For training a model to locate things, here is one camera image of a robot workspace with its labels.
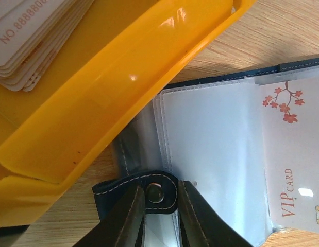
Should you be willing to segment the white VIP card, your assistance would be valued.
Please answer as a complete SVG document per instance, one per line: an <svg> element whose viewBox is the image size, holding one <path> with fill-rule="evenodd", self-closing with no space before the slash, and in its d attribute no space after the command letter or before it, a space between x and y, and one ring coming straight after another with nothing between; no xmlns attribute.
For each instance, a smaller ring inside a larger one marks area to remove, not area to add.
<svg viewBox="0 0 319 247"><path fill-rule="evenodd" d="M319 233L319 77L261 86L270 217Z"/></svg>

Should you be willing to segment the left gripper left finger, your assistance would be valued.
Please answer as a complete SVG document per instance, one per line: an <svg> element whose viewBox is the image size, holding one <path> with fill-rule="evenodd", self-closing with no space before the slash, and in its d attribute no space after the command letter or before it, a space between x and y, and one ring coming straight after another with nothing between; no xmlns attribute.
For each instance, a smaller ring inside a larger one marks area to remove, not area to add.
<svg viewBox="0 0 319 247"><path fill-rule="evenodd" d="M145 195L131 186L110 213L74 246L144 246Z"/></svg>

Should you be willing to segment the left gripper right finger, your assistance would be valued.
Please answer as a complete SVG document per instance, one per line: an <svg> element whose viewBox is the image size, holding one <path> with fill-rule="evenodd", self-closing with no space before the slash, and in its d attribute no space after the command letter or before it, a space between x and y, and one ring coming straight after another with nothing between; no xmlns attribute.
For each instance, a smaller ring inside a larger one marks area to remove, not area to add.
<svg viewBox="0 0 319 247"><path fill-rule="evenodd" d="M181 246L251 246L213 210L189 181L178 182Z"/></svg>

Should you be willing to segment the dark blue card holder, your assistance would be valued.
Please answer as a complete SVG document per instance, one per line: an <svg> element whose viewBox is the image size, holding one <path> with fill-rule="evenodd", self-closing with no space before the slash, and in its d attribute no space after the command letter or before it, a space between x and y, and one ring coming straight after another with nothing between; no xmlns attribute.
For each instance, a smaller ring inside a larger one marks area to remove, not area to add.
<svg viewBox="0 0 319 247"><path fill-rule="evenodd" d="M319 58L166 86L113 140L121 176L92 188L99 219L139 184L144 246L181 246L178 182L189 181L253 246L291 228L270 217L261 86L314 77Z"/></svg>

